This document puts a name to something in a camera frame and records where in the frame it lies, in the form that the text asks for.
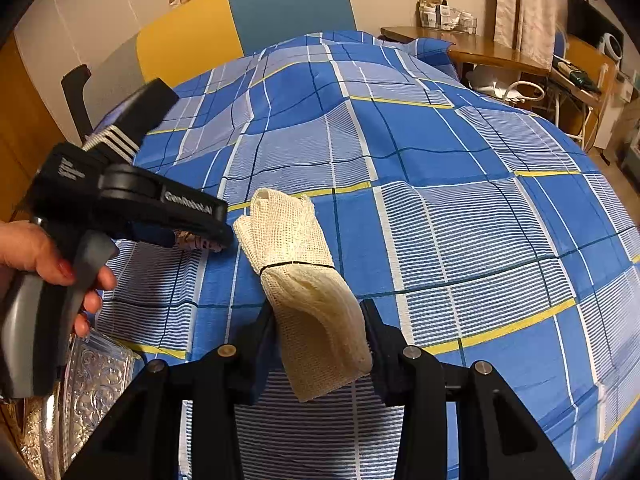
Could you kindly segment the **cream knitted cloth bundle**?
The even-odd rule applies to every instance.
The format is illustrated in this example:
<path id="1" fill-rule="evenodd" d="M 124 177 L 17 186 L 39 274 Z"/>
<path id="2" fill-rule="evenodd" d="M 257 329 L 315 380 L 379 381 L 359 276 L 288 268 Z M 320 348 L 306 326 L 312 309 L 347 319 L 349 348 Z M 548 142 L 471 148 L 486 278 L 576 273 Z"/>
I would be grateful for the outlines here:
<path id="1" fill-rule="evenodd" d="M 233 229 L 276 316 L 296 398 L 308 402 L 369 374 L 358 300 L 335 269 L 310 198 L 258 188 Z"/>

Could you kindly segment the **wooden wardrobe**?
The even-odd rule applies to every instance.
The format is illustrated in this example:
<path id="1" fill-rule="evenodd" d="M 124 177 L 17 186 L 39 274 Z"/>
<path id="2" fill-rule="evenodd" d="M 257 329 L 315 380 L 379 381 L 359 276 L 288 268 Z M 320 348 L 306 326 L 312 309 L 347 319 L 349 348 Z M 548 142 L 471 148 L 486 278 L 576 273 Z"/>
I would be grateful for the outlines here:
<path id="1" fill-rule="evenodd" d="M 64 136 L 32 84 L 13 34 L 1 47 L 0 62 L 0 200 L 6 221 Z"/>

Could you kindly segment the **blue plaid bed sheet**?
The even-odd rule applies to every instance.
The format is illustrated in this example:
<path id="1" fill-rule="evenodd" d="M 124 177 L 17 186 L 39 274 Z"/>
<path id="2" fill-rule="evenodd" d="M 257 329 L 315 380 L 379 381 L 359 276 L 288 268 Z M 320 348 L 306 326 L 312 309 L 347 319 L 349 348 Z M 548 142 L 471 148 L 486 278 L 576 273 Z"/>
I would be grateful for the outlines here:
<path id="1" fill-rule="evenodd" d="M 229 223 L 258 188 L 306 194 L 352 292 L 409 344 L 495 365 L 576 479 L 630 459 L 639 233 L 572 140 L 463 87 L 435 40 L 318 32 L 209 65 L 137 166 L 222 198 Z M 148 359 L 204 356 L 265 300 L 236 241 L 117 245 L 96 329 Z M 402 408 L 369 377 L 301 404 L 281 368 L 237 413 L 247 479 L 393 478 Z"/>

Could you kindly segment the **grey yellow blue headboard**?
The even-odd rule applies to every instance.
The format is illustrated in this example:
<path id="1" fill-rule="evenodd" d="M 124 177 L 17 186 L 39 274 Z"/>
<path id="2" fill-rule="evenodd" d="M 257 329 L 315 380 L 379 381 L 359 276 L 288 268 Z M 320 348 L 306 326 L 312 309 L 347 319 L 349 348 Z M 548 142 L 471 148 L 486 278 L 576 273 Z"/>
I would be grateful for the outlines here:
<path id="1" fill-rule="evenodd" d="M 175 87 L 214 67 L 313 32 L 354 30 L 350 0 L 192 0 L 144 26 L 91 71 L 90 124 L 146 82 Z"/>

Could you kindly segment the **wooden side table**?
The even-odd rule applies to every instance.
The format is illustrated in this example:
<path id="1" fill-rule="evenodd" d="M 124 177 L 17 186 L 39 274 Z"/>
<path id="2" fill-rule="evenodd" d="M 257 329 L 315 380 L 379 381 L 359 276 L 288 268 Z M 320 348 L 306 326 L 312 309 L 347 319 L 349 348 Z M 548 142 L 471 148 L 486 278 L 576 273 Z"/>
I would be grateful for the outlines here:
<path id="1" fill-rule="evenodd" d="M 548 67 L 535 62 L 520 51 L 496 44 L 483 36 L 469 35 L 465 32 L 442 32 L 418 26 L 390 26 L 382 27 L 381 35 L 402 44 L 420 38 L 449 42 L 448 55 L 457 68 L 463 64 L 484 65 L 541 77 L 547 76 L 550 72 Z"/>

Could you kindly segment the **wooden chair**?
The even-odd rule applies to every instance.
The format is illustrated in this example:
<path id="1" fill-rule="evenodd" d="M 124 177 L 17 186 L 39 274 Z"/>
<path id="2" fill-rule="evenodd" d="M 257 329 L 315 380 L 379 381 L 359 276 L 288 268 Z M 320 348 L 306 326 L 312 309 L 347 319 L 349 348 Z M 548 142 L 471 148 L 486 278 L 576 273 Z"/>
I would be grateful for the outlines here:
<path id="1" fill-rule="evenodd" d="M 553 122 L 588 152 L 613 90 L 616 66 L 591 44 L 556 29 L 548 78 Z"/>

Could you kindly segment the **packets on side table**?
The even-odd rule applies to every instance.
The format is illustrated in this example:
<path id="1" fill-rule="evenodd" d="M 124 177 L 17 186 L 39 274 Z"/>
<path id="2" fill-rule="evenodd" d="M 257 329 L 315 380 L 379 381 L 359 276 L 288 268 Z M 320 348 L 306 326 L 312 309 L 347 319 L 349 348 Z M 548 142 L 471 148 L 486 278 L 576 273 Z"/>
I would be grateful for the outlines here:
<path id="1" fill-rule="evenodd" d="M 468 35 L 477 33 L 477 17 L 450 6 L 446 0 L 418 0 L 416 8 L 423 28 L 464 32 Z"/>

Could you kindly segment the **right floral curtain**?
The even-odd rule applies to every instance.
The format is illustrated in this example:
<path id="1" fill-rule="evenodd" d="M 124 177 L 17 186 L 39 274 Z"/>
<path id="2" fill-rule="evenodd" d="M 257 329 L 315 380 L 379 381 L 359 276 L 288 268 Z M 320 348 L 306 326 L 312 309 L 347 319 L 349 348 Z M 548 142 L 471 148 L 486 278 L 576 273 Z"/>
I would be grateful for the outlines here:
<path id="1" fill-rule="evenodd" d="M 496 0 L 494 41 L 548 70 L 557 8 L 556 0 Z"/>

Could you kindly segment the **white small fan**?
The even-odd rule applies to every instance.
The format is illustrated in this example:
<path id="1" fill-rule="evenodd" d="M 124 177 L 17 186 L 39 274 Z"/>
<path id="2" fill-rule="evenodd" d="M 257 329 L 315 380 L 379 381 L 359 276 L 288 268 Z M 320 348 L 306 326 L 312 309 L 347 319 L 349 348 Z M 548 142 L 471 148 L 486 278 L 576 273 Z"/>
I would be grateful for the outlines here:
<path id="1" fill-rule="evenodd" d="M 599 42 L 599 51 L 618 64 L 623 58 L 623 47 L 610 32 L 605 32 Z"/>

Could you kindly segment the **black monitor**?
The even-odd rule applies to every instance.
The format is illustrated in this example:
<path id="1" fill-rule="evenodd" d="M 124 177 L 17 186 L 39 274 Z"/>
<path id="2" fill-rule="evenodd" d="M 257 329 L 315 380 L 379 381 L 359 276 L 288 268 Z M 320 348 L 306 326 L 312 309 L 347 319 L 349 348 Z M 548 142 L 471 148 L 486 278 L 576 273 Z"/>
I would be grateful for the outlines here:
<path id="1" fill-rule="evenodd" d="M 610 32 L 624 46 L 623 32 L 587 0 L 568 0 L 566 31 L 595 48 L 603 34 Z"/>

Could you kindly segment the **black headboard post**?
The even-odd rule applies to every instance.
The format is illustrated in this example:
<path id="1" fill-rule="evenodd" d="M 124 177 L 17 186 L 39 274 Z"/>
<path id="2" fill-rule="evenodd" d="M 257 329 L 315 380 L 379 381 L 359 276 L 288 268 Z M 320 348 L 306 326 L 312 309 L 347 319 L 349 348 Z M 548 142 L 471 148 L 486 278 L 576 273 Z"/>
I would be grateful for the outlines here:
<path id="1" fill-rule="evenodd" d="M 93 132 L 84 101 L 84 88 L 90 77 L 91 70 L 89 70 L 88 65 L 80 64 L 61 79 L 64 98 L 81 144 L 84 144 L 87 136 Z"/>

